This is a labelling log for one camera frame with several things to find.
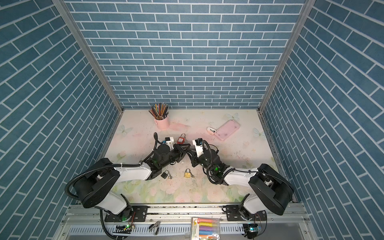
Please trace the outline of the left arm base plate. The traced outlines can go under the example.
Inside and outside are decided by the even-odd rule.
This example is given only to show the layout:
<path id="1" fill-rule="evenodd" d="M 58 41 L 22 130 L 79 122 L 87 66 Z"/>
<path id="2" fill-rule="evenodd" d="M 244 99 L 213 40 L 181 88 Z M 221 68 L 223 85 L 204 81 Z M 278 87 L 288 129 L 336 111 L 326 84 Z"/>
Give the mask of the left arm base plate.
<path id="1" fill-rule="evenodd" d="M 107 211 L 107 215 L 105 217 L 105 222 L 120 222 L 120 223 L 128 223 L 128 222 L 144 222 L 146 220 L 148 206 L 128 206 L 123 211 L 117 215 L 113 214 L 110 211 Z"/>

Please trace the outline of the circuit board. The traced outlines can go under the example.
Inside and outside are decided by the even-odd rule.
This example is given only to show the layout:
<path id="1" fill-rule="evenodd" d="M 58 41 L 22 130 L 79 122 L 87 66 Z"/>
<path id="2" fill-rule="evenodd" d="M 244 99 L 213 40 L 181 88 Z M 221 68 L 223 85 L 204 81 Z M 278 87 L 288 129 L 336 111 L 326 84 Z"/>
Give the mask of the circuit board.
<path id="1" fill-rule="evenodd" d="M 254 240 L 258 236 L 261 229 L 258 224 L 243 224 L 243 230 L 243 237 L 249 240 Z"/>
<path id="2" fill-rule="evenodd" d="M 115 235 L 130 234 L 133 229 L 134 227 L 132 225 L 116 225 L 113 233 Z"/>

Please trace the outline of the pink case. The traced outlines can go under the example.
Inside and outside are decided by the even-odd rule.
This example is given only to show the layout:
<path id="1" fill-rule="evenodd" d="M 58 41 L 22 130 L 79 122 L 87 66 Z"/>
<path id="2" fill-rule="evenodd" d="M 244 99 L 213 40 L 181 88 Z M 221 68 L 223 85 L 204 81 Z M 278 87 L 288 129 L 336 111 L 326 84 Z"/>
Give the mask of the pink case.
<path id="1" fill-rule="evenodd" d="M 225 124 L 220 126 L 214 136 L 220 141 L 225 141 L 230 136 L 232 136 L 237 130 L 239 130 L 241 125 L 235 120 L 228 120 Z"/>

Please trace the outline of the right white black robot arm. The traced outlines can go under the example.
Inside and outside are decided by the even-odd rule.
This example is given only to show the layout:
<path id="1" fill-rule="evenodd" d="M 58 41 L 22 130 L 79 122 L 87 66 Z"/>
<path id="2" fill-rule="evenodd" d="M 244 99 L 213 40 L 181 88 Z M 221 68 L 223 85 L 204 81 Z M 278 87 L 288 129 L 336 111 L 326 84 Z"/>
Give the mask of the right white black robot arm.
<path id="1" fill-rule="evenodd" d="M 188 153 L 193 167 L 200 165 L 210 183 L 214 185 L 243 186 L 254 193 L 246 194 L 238 206 L 238 214 L 249 220 L 260 211 L 269 210 L 283 215 L 292 200 L 294 187 L 267 164 L 254 169 L 237 169 L 224 164 L 218 150 L 214 151 L 207 141 L 193 141 L 194 151 Z"/>

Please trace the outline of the small black padlock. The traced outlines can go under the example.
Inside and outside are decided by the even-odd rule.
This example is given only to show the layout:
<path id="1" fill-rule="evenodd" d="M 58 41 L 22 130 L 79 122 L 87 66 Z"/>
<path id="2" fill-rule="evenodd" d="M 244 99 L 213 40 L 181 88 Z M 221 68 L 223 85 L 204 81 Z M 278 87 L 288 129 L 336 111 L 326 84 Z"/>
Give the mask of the small black padlock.
<path id="1" fill-rule="evenodd" d="M 162 174 L 161 177 L 163 179 L 171 179 L 170 172 L 168 170 L 165 170 Z"/>

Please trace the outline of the red padlock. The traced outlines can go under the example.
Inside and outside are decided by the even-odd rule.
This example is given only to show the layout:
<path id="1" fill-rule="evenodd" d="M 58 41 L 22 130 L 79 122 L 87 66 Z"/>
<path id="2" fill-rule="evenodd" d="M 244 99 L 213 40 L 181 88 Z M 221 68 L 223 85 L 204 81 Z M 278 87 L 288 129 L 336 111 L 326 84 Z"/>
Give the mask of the red padlock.
<path id="1" fill-rule="evenodd" d="M 186 141 L 186 135 L 185 134 L 181 134 L 177 140 L 177 144 L 184 144 Z"/>

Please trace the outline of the black metal clip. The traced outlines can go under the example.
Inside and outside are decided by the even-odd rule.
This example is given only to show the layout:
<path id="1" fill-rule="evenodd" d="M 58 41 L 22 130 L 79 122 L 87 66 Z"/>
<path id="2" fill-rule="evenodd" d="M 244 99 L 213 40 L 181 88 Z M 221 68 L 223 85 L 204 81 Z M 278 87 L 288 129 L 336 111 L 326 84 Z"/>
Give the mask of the black metal clip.
<path id="1" fill-rule="evenodd" d="M 157 235 L 160 231 L 160 224 L 161 224 L 160 221 L 157 221 L 151 224 L 149 227 L 149 232 L 153 233 L 154 235 Z"/>

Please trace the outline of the left circuit board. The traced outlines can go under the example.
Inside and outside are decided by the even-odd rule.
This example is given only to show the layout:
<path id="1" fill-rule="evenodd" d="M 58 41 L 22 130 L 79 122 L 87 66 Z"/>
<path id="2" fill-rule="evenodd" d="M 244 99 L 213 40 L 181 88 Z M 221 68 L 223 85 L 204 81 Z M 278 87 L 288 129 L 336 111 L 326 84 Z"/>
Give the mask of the left circuit board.
<path id="1" fill-rule="evenodd" d="M 132 225 L 116 225 L 113 233 L 115 235 L 130 234 L 133 229 L 134 227 Z"/>

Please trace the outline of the coloured pencils bundle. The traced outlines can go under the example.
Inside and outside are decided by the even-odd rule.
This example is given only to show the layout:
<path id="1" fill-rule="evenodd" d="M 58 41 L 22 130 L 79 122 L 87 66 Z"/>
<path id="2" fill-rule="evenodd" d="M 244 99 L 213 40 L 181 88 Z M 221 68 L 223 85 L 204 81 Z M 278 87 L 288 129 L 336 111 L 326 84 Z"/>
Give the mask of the coloured pencils bundle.
<path id="1" fill-rule="evenodd" d="M 169 114 L 169 105 L 166 103 L 154 104 L 150 107 L 149 113 L 155 120 L 164 120 Z"/>

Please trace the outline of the right circuit board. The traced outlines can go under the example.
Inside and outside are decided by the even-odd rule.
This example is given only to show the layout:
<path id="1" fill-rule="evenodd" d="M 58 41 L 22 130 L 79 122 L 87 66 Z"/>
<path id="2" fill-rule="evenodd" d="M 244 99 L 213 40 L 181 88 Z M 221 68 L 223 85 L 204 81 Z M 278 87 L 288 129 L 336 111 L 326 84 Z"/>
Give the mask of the right circuit board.
<path id="1" fill-rule="evenodd" d="M 258 236 L 261 229 L 258 224 L 243 224 L 243 230 L 243 237 L 249 240 L 254 240 Z"/>

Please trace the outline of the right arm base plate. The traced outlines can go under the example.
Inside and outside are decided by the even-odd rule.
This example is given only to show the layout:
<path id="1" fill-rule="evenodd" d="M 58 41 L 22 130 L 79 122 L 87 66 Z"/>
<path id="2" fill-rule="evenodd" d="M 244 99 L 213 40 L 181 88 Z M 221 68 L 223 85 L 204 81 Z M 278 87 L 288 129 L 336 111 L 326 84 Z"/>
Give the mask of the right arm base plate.
<path id="1" fill-rule="evenodd" d="M 266 211 L 259 211 L 254 214 L 250 213 L 240 205 L 226 205 L 222 207 L 222 211 L 226 214 L 227 220 L 233 221 L 266 221 Z"/>

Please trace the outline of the aluminium front rail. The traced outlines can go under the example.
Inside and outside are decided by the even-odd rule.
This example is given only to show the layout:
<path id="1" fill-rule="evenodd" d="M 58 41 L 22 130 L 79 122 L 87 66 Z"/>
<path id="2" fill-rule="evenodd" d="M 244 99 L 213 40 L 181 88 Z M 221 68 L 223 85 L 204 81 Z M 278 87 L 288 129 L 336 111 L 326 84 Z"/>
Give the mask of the aluminium front rail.
<path id="1" fill-rule="evenodd" d="M 220 234 L 243 234 L 243 224 L 258 224 L 260 231 L 271 231 L 281 224 L 285 227 L 284 233 L 297 233 L 305 240 L 315 239 L 315 231 L 310 218 L 303 206 L 299 203 L 290 203 L 284 215 L 278 216 L 266 211 L 266 221 L 233 221 L 227 220 L 222 211 L 222 204 L 149 204 L 148 212 L 144 222 L 115 223 L 105 222 L 108 233 L 114 236 L 189 236 L 191 232 L 192 218 L 217 218 L 220 220 Z M 160 231 L 157 235 L 149 232 L 151 224 L 160 221 Z M 134 227 L 130 234 L 115 235 L 116 225 L 132 225 Z"/>

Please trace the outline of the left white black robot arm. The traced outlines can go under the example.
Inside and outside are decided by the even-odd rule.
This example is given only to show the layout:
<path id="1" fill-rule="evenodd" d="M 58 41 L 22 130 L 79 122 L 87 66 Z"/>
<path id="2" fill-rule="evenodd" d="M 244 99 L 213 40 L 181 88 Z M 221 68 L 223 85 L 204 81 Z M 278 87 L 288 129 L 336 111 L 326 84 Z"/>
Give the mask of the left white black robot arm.
<path id="1" fill-rule="evenodd" d="M 84 208 L 95 207 L 126 218 L 132 207 L 124 195 L 113 193 L 112 188 L 121 182 L 155 179 L 167 166 L 180 162 L 191 147 L 190 144 L 175 143 L 171 137 L 160 142 L 157 133 L 154 133 L 154 139 L 152 152 L 138 164 L 114 164 L 108 158 L 102 158 L 71 179 L 65 186 L 65 194 L 80 201 Z"/>

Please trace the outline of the white small device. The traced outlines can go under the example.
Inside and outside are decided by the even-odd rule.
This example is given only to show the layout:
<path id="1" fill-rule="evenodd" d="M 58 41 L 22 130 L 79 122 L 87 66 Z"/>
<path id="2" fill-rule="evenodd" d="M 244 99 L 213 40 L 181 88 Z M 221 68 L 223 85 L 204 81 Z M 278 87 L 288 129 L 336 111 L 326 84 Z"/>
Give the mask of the white small device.
<path id="1" fill-rule="evenodd" d="M 211 128 L 211 127 L 207 127 L 207 132 L 208 132 L 209 134 L 211 134 L 211 135 L 214 135 L 215 132 L 216 132 L 216 130 L 213 129 L 213 128 Z"/>

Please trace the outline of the large brass padlock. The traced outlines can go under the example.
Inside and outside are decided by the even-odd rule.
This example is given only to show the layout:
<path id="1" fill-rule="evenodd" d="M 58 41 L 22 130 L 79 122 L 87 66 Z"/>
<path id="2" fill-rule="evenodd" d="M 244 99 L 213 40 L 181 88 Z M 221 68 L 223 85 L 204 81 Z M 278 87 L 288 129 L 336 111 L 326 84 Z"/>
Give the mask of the large brass padlock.
<path id="1" fill-rule="evenodd" d="M 186 170 L 185 170 L 184 177 L 185 177 L 185 178 L 191 178 L 191 177 L 192 177 L 192 174 L 191 174 L 191 170 L 190 170 L 190 169 L 186 169 Z"/>

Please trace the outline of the marker pack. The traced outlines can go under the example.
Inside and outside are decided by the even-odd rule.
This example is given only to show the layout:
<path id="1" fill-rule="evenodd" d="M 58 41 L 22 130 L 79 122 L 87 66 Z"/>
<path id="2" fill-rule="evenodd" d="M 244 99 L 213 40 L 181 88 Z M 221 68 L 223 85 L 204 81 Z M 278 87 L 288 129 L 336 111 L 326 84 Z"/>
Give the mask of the marker pack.
<path id="1" fill-rule="evenodd" d="M 192 218 L 191 240 L 219 240 L 220 220 L 217 218 Z"/>

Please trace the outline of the pink pencil cup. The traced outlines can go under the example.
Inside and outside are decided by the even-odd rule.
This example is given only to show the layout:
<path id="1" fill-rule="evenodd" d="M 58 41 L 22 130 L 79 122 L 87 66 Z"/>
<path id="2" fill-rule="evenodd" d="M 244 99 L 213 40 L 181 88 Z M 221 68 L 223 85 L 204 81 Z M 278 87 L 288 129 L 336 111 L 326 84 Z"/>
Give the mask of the pink pencil cup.
<path id="1" fill-rule="evenodd" d="M 161 131 L 167 130 L 170 127 L 170 118 L 166 117 L 165 119 L 162 119 L 162 120 L 155 119 L 155 124 L 159 130 Z"/>

